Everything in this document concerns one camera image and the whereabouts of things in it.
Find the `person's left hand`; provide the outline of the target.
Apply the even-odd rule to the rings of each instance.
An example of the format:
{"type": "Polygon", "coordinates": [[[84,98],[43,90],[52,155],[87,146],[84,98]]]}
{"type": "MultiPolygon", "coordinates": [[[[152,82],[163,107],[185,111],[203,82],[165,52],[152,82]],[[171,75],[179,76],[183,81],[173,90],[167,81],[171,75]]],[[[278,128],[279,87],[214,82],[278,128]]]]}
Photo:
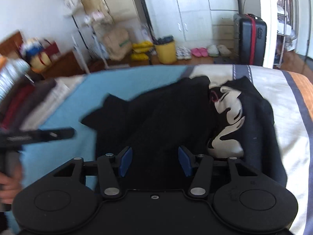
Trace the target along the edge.
{"type": "Polygon", "coordinates": [[[22,190],[23,168],[18,162],[13,170],[12,176],[1,173],[1,192],[0,198],[2,204],[11,205],[15,196],[22,190]]]}

